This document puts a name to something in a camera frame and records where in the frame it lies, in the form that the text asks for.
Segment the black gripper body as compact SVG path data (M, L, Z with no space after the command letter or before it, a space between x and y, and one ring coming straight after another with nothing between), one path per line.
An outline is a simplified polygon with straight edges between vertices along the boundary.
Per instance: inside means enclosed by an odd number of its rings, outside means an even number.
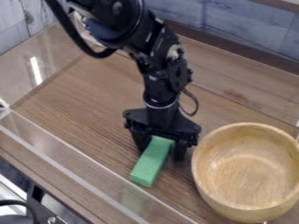
M163 137L178 142L184 140L188 147L196 146L202 127L180 112L179 106L170 108L134 108L123 112L126 128L132 127L147 130L151 136Z

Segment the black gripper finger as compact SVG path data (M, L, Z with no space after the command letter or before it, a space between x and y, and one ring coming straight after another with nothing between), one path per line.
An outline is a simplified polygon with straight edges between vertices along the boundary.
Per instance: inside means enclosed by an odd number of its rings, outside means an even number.
M172 148L172 159L183 160L187 149L188 149L188 142L184 140L179 140Z
M140 151L144 151L152 140L152 136L150 132L146 129L139 129L138 127L132 127L131 135L135 141L136 148Z

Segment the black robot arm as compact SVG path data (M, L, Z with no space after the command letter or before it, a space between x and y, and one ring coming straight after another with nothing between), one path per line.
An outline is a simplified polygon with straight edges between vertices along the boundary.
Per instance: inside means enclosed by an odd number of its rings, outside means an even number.
M154 137L174 140L172 159L183 160L198 145L202 126L183 109L180 96L198 98L187 90L192 83L183 45L167 23L147 8L146 0L67 0L81 15L84 28L104 46L96 52L87 44L57 0L44 0L64 31L91 57L104 59L116 51L127 52L143 76L144 107L123 112L126 128L135 145L144 151Z

